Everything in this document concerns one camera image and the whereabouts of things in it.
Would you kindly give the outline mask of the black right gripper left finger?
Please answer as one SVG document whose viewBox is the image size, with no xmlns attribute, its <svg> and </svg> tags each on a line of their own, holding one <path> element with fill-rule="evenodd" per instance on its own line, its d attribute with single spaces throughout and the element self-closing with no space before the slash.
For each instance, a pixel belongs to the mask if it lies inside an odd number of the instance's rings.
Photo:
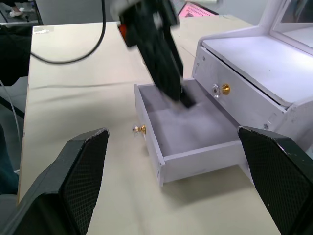
<svg viewBox="0 0 313 235">
<path fill-rule="evenodd" d="M 99 196 L 109 131 L 70 139 L 1 223 L 2 235 L 85 235 Z"/>
</svg>

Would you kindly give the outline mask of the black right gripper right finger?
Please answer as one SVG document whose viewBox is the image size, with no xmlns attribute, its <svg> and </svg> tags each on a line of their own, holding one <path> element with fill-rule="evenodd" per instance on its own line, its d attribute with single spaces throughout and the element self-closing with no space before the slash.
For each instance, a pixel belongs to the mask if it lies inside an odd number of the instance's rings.
<svg viewBox="0 0 313 235">
<path fill-rule="evenodd" d="M 313 160 L 292 139 L 240 126 L 255 188 L 283 235 L 313 233 Z"/>
</svg>

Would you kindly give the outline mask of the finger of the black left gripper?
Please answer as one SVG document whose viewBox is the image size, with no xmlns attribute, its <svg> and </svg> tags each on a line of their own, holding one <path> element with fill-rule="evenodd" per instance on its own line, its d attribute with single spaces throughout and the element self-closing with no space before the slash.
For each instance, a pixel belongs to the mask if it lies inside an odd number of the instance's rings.
<svg viewBox="0 0 313 235">
<path fill-rule="evenodd" d="M 183 62 L 181 60 L 180 54 L 177 50 L 177 46 L 172 37 L 171 28 L 173 25 L 168 26 L 168 46 L 171 53 L 171 64 L 173 66 L 173 74 L 171 75 L 171 80 L 173 82 L 180 82 L 183 77 Z"/>
<path fill-rule="evenodd" d="M 148 39 L 137 45 L 155 86 L 173 101 L 180 101 L 181 82 L 173 82 L 173 66 L 168 46 L 168 28 L 153 30 Z"/>
</svg>

